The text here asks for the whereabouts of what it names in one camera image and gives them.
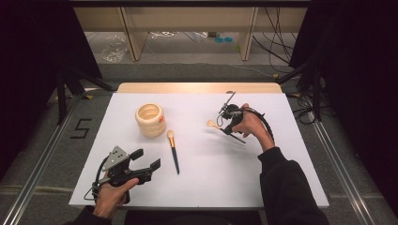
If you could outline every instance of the brush bristles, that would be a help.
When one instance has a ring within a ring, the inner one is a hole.
[[[174,137],[174,133],[173,133],[173,131],[171,129],[169,131],[167,131],[167,137],[169,137],[169,138],[173,138]]]
[[[207,125],[208,125],[209,127],[220,128],[220,127],[217,126],[212,120],[208,120],[208,121],[207,121]]]

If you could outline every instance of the hand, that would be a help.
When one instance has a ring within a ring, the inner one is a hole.
[[[123,205],[127,196],[126,192],[138,185],[138,178],[133,178],[120,187],[112,187],[110,184],[103,184],[99,189],[96,208],[93,214],[100,218],[112,220],[116,208]]]
[[[249,104],[245,103],[241,108],[248,108]],[[263,122],[254,113],[243,112],[242,122],[232,127],[233,132],[242,132],[243,138],[248,137],[252,134],[260,142],[263,151],[275,147],[275,144],[266,130]]]

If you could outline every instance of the paintbrush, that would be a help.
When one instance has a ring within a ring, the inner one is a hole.
[[[229,135],[229,136],[235,138],[236,140],[238,140],[238,141],[240,141],[240,142],[242,142],[242,143],[245,143],[244,141],[242,141],[242,140],[241,140],[240,138],[238,138],[237,136],[235,136],[235,135],[233,135],[233,134],[227,134],[227,133],[225,133],[224,129],[221,128],[221,127],[219,127],[218,125],[216,125],[212,120],[208,120],[208,121],[207,121],[207,126],[208,126],[208,127],[215,127],[215,128],[217,128],[217,129],[219,129],[220,131],[222,131],[222,133],[224,133],[224,134],[226,134],[226,135]]]
[[[174,142],[174,133],[171,129],[167,131],[167,137],[169,137],[170,145],[172,146],[173,158],[176,165],[176,173],[179,174],[178,160],[176,159],[176,146]]]

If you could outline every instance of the white table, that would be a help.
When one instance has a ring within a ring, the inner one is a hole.
[[[161,167],[153,173],[152,181],[130,191],[131,201],[125,205],[127,207],[263,208],[259,185],[261,163],[257,159],[262,151],[257,140],[248,137],[243,144],[207,126],[208,119],[216,121],[221,106],[229,97],[229,94],[115,93],[69,204],[94,204],[84,200],[84,195],[102,160],[118,145],[128,153],[144,148],[144,155],[130,163],[133,170],[146,168],[161,159]],[[150,102],[163,107],[166,129],[175,133],[180,174],[176,174],[166,132],[152,139],[139,132],[135,111]],[[285,95],[236,93],[230,103],[240,106],[245,102],[266,114],[276,144],[287,159],[300,164],[317,205],[329,206]]]

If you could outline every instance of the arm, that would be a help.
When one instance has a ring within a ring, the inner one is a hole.
[[[112,224],[117,207],[123,205],[126,200],[125,193],[138,182],[137,178],[133,178],[120,187],[112,187],[108,183],[103,184],[99,190],[96,207],[86,206],[73,222],[66,224]]]
[[[261,120],[250,112],[243,114],[242,122],[232,128],[250,134],[259,141],[263,154],[260,185],[268,224],[329,224],[317,207],[307,178],[296,161],[288,161],[275,147]]]

